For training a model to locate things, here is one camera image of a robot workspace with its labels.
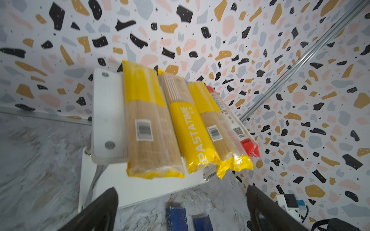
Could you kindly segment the white two-tier shelf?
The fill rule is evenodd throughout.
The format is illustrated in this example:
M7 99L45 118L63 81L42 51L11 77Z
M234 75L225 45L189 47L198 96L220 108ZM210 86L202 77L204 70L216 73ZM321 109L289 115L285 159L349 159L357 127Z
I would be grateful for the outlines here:
M109 188L124 208L204 184L216 175L206 168L181 178L128 177L123 75L97 68L93 74L92 131L82 153L79 211Z

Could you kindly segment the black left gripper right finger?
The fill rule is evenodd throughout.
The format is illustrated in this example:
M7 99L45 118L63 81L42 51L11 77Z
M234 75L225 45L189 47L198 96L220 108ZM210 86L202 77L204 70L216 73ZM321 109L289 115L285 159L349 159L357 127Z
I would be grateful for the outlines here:
M253 231L307 230L256 186L248 186L246 197Z

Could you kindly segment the blue Ankara spaghetti bag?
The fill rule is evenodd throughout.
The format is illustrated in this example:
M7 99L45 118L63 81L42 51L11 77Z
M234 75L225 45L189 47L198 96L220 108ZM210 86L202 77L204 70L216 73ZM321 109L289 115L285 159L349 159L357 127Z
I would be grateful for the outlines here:
M213 231L210 216L195 216L193 217L195 231Z

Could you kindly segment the red spaghetti bag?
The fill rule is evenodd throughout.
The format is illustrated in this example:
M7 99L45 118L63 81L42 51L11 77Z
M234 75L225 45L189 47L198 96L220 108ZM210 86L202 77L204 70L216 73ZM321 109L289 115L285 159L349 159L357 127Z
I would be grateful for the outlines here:
M253 139L249 131L245 128L239 118L230 110L219 94L210 86L206 86L213 100L228 118L231 128L239 137L239 141L249 157L261 158L257 142Z

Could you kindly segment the yellow Pastatime spaghetti bag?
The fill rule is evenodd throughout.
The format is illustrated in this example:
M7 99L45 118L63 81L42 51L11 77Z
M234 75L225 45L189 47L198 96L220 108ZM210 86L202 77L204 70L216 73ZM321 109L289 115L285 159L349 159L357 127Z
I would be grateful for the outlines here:
M219 155L182 77L158 71L188 173L217 165Z

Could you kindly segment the yellow clear spaghetti bag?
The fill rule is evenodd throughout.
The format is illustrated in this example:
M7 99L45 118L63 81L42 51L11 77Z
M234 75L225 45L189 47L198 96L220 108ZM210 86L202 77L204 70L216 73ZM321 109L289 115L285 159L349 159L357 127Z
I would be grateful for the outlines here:
M253 163L250 157L231 128L228 118L213 100L205 83L191 82L187 87L218 153L217 176L222 179L228 170L252 170Z

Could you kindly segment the blue Barilla spaghetti box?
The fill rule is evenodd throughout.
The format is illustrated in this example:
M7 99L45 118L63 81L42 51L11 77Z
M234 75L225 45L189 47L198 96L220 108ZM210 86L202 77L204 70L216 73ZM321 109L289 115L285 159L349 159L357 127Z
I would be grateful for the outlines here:
M166 218L168 231L188 231L188 221L184 207L167 208Z

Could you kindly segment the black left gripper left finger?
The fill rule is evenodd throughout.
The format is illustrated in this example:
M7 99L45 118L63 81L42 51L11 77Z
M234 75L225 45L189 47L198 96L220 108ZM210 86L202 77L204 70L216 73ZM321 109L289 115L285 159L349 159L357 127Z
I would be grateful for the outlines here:
M119 197L115 188L107 189L77 216L60 228L61 231L114 230Z

